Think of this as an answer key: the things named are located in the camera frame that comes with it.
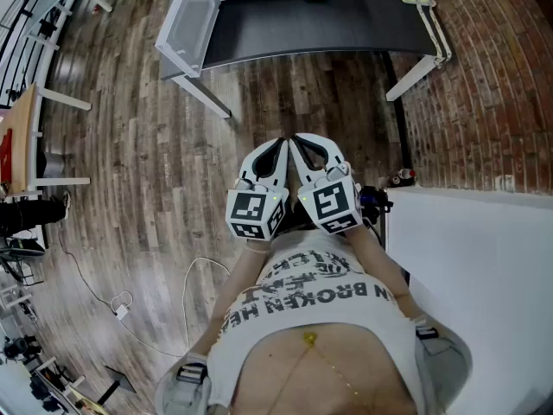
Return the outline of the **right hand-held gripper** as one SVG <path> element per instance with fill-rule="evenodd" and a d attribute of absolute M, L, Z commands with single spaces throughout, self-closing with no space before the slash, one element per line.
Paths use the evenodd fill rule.
<path fill-rule="evenodd" d="M 298 200 L 312 222 L 328 234 L 343 233 L 362 225 L 360 185 L 355 183 L 351 165 L 344 162 L 337 143 L 314 133 L 297 133 L 289 148 L 302 182 Z M 324 160 L 329 171 L 322 176 L 308 151 Z"/>

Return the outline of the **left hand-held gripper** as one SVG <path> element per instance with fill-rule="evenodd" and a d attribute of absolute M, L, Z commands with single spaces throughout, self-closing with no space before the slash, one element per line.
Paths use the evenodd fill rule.
<path fill-rule="evenodd" d="M 241 239 L 272 239 L 286 214 L 289 191 L 252 182 L 273 182 L 284 186 L 287 178 L 289 144 L 282 137 L 258 146 L 242 162 L 234 189 L 227 194 L 226 224 Z"/>

